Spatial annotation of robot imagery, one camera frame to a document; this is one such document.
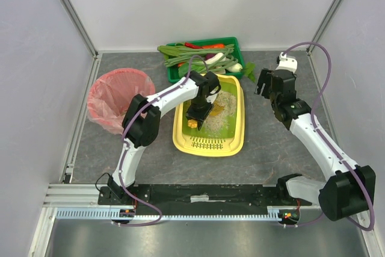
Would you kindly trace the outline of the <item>orange litter scoop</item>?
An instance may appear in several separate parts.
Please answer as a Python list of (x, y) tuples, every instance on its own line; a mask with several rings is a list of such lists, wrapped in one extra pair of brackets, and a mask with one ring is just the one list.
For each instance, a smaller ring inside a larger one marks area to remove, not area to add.
[(202, 107), (191, 104), (186, 112), (187, 125), (189, 128), (201, 130), (205, 120), (209, 116), (217, 116), (224, 110), (224, 106), (207, 103)]

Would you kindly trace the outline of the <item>yellow green litter box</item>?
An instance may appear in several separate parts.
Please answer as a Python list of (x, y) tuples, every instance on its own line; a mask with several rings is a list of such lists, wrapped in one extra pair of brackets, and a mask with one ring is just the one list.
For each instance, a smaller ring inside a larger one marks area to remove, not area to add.
[(189, 128), (186, 111), (190, 101), (177, 106), (173, 122), (173, 143), (181, 152), (204, 157), (223, 157), (237, 154), (244, 144), (245, 103), (244, 92), (234, 76), (219, 75), (220, 91), (227, 91), (237, 98), (235, 133), (230, 138), (212, 138), (202, 129)]

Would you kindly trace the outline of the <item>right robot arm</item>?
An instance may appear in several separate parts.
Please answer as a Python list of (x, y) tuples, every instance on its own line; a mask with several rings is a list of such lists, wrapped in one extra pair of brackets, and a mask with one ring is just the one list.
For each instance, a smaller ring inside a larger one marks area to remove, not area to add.
[(262, 69), (256, 94), (268, 99), (275, 118), (296, 136), (324, 174), (325, 181), (292, 174), (279, 179), (283, 194), (321, 207), (331, 221), (369, 211), (374, 225), (376, 175), (370, 166), (360, 166), (333, 141), (319, 124), (309, 105), (297, 98), (295, 73)]

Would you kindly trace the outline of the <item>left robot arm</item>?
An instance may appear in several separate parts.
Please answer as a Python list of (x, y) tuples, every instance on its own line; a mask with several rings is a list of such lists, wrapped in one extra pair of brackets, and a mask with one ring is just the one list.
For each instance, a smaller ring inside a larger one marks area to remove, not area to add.
[(147, 146), (159, 133), (161, 118), (173, 108), (190, 102), (186, 112), (188, 126), (201, 130), (221, 90), (218, 76), (212, 72), (187, 74), (165, 90), (147, 97), (138, 94), (132, 99), (123, 119), (123, 148), (118, 166), (107, 186), (116, 198), (122, 199), (124, 189), (135, 182), (138, 164)]

